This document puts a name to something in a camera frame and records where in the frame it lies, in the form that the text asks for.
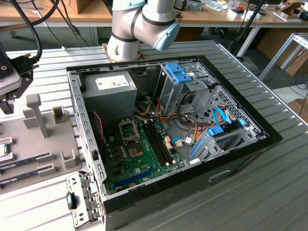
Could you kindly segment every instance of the workbench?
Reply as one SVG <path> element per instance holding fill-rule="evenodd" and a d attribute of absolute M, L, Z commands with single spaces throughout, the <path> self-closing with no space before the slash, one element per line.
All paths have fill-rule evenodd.
<path fill-rule="evenodd" d="M 44 8 L 40 12 L 42 15 L 45 15 L 51 8 L 51 3 L 49 0 L 40 0 L 39 2 Z M 241 5 L 244 8 L 247 7 L 245 1 L 242 1 Z M 23 7 L 32 8 L 32 4 L 23 4 Z M 203 10 L 202 12 L 184 10 L 180 19 L 181 27 L 240 27 L 243 21 L 241 18 L 230 18 L 226 10 L 217 12 L 206 6 L 203 6 Z M 273 14 L 276 12 L 273 7 L 267 8 L 266 11 L 268 13 L 267 15 L 263 15 L 260 19 L 255 19 L 252 22 L 250 26 L 252 30 L 237 53 L 237 56 L 242 57 L 245 54 L 261 28 L 308 28 L 308 21 L 287 23 Z M 39 18 L 37 14 L 29 11 L 25 11 L 25 13 L 31 21 Z M 70 11 L 69 16 L 74 25 L 79 27 L 111 27 L 112 24 L 112 16 L 102 0 L 92 0 L 80 14 Z M 67 26 L 57 11 L 54 12 L 47 22 L 50 27 Z M 0 26 L 15 23 L 21 23 L 21 18 L 15 8 L 9 3 L 0 1 Z"/>
<path fill-rule="evenodd" d="M 119 230 L 306 230 L 307 123 L 223 46 L 213 41 L 177 42 L 164 52 L 147 45 L 141 48 L 146 59 L 205 55 L 284 140 L 235 176 Z M 8 55 L 15 57 L 28 52 L 36 53 L 15 51 Z M 24 93 L 39 93 L 43 112 L 55 106 L 68 110 L 78 147 L 80 140 L 65 68 L 106 62 L 101 47 L 45 50 L 40 67 L 34 70 L 33 83 Z M 16 100 L 15 114 L 2 114 L 1 120 L 22 117 L 23 109 L 26 109 L 24 96 Z M 68 175 L 0 195 L 0 227 L 14 231 L 73 231 L 65 198 L 65 178 Z M 83 230 L 90 228 L 91 231 L 101 231 L 102 225 L 95 223 Z"/>

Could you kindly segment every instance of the motherboard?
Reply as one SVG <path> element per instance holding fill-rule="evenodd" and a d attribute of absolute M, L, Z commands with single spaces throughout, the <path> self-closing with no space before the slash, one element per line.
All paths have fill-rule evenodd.
<path fill-rule="evenodd" d="M 167 148 L 164 141 L 168 134 L 162 122 L 135 125 L 137 131 L 127 124 L 123 129 L 104 130 L 106 143 L 102 159 L 108 176 L 105 182 L 108 195 L 185 166 L 175 148 Z M 126 140 L 134 136 L 139 136 L 139 141 L 123 143 L 123 137 Z"/>

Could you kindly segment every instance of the table leg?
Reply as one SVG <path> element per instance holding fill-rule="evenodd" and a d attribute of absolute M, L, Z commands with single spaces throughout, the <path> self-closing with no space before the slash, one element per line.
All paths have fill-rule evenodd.
<path fill-rule="evenodd" d="M 259 27 L 252 28 L 252 30 L 250 31 L 250 33 L 249 33 L 248 37 L 246 38 L 244 44 L 242 45 L 239 52 L 237 53 L 237 55 L 236 55 L 237 57 L 243 57 L 244 56 L 245 52 L 247 51 L 248 47 L 250 46 L 250 44 L 254 40 L 254 38 L 257 35 L 259 30 L 260 30 Z"/>
<path fill-rule="evenodd" d="M 273 67 L 276 65 L 278 60 L 281 58 L 283 53 L 288 49 L 288 47 L 292 44 L 293 39 L 295 37 L 295 33 L 291 34 L 288 40 L 283 44 L 283 46 L 279 49 L 277 54 L 274 56 L 274 58 L 270 61 L 270 63 L 267 65 L 267 67 L 264 69 L 264 71 L 260 74 L 259 79 L 264 80 L 265 77 L 270 73 L 270 71 L 273 69 Z"/>
<path fill-rule="evenodd" d="M 294 51 L 290 54 L 290 56 L 284 61 L 284 63 L 281 65 L 281 69 L 284 70 L 292 60 L 298 55 L 300 49 L 302 48 L 302 45 L 298 45 Z"/>

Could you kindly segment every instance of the ram slot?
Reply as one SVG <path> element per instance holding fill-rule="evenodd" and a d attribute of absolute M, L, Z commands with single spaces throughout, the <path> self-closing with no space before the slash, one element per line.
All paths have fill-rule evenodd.
<path fill-rule="evenodd" d="M 161 166 L 165 165 L 167 162 L 171 163 L 172 159 L 165 147 L 165 144 L 162 142 L 161 138 L 159 137 L 157 130 L 154 124 L 144 125 L 143 130 L 148 138 L 148 141 L 153 148 L 158 161 Z"/>

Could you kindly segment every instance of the red wire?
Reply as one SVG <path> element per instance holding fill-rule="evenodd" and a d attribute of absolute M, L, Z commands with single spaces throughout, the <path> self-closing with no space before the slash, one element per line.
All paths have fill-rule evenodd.
<path fill-rule="evenodd" d="M 102 139 L 102 141 L 101 141 L 101 152 L 102 152 L 103 151 L 103 144 L 104 144 L 104 142 L 103 142 L 103 138 L 104 138 L 103 123 L 102 123 L 102 119 L 100 118 L 100 116 L 96 112 L 93 112 L 93 113 L 96 115 L 96 117 L 98 118 L 100 125 L 101 125 L 101 133 L 102 133 L 102 136 L 101 136 L 101 139 Z"/>

